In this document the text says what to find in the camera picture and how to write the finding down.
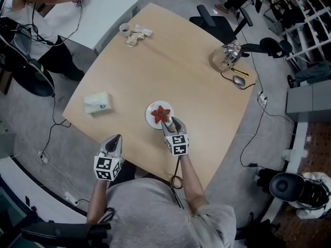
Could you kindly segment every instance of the gray cabinet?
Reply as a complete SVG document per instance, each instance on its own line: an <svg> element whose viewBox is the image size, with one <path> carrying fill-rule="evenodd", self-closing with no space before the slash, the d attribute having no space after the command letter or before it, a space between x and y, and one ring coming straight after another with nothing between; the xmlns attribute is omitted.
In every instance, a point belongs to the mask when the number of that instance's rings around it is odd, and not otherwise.
<svg viewBox="0 0 331 248"><path fill-rule="evenodd" d="M286 113L295 122L331 121L331 80L289 89Z"/></svg>

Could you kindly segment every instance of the floor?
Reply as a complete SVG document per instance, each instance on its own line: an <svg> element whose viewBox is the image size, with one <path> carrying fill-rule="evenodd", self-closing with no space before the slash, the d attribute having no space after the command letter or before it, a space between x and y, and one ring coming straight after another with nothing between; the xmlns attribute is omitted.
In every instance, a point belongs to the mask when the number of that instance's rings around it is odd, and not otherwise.
<svg viewBox="0 0 331 248"><path fill-rule="evenodd" d="M305 144L306 157L301 161L298 173L323 172L331 176L330 163L331 124L309 123ZM291 248L327 248L331 245L331 214L323 219L301 220L295 209L284 203L274 223L280 223L276 235Z"/></svg>
<svg viewBox="0 0 331 248"><path fill-rule="evenodd" d="M198 15L196 6L199 4L205 5L210 14L215 15L212 9L218 2L219 0L143 0L141 7L143 8L148 3L155 3L189 19L191 16ZM279 40L268 30L262 14L257 14L252 5L247 6L246 10L254 23L253 27L245 26L243 29L249 43L259 43L264 37ZM237 26L235 18L232 15L227 17L232 27L235 28ZM245 43L241 33L238 34L238 39L242 44ZM68 46L73 52L77 66L86 72L96 56L82 46L78 47L75 44ZM272 59L264 54L254 54L253 57L263 84L264 94L268 97L267 111L270 114L284 115L288 88L286 77L292 72L289 65L283 59ZM251 57L243 58L243 60L254 68ZM62 75L53 74L52 76L57 92L55 118L57 121L61 121L62 112L77 87L77 83ZM243 168L239 162L240 153L251 139L251 135L255 133L261 117L262 112L257 103L257 94L260 90L260 85L254 87L237 136L206 189L207 198L211 203L228 204L234 207L238 227L245 225L249 212L259 214L268 199L268 195L251 182L255 169ZM52 98L30 95L16 82L12 82L7 96L0 94L0 116L17 133L15 152L25 150L17 156L17 159L37 179L59 196L63 197L64 193L61 182L65 190L69 190L75 197L81 198L82 195L72 189L64 176L51 165L44 165L41 168L37 157L36 151L42 150L48 139L49 128L52 125L52 109ZM292 124L282 118L263 117L258 132L259 138L254 139L247 147L243 161L246 164L256 162L268 168L281 169L283 161L280 155L290 144L292 129ZM75 126L71 126L69 129L63 127L53 129L46 152L50 156L50 162L67 176L77 190L90 198L96 179L92 162L98 149L99 145L96 142L76 129ZM86 210L87 204L81 202L79 207Z"/></svg>

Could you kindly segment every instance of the tissue box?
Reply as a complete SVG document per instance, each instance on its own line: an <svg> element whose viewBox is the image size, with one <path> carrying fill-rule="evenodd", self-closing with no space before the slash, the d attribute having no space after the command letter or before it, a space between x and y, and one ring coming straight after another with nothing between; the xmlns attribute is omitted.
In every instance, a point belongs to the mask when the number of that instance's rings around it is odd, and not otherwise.
<svg viewBox="0 0 331 248"><path fill-rule="evenodd" d="M101 92L84 98L85 113L93 114L99 111L111 110L110 95Z"/></svg>

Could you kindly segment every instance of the gray shirt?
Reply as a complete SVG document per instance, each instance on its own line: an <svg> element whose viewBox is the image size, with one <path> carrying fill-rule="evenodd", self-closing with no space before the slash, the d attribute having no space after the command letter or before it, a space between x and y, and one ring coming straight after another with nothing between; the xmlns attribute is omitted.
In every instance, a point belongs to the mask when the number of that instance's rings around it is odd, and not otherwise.
<svg viewBox="0 0 331 248"><path fill-rule="evenodd" d="M230 206L204 205L193 216L177 205L166 184L150 178L112 186L107 200L115 209L106 240L110 248L233 246L236 220Z"/></svg>

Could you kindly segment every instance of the power strip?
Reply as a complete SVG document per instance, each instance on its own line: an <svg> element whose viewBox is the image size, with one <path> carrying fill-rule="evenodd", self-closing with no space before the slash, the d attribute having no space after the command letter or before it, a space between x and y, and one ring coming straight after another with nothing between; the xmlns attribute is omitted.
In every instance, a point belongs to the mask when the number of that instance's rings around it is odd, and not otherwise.
<svg viewBox="0 0 331 248"><path fill-rule="evenodd" d="M78 203L76 203L77 199L75 199L68 191L64 193L64 197L76 207L78 206Z"/></svg>
<svg viewBox="0 0 331 248"><path fill-rule="evenodd" d="M267 98L264 96L262 91L259 91L258 98L260 98L262 105L265 105L267 103Z"/></svg>

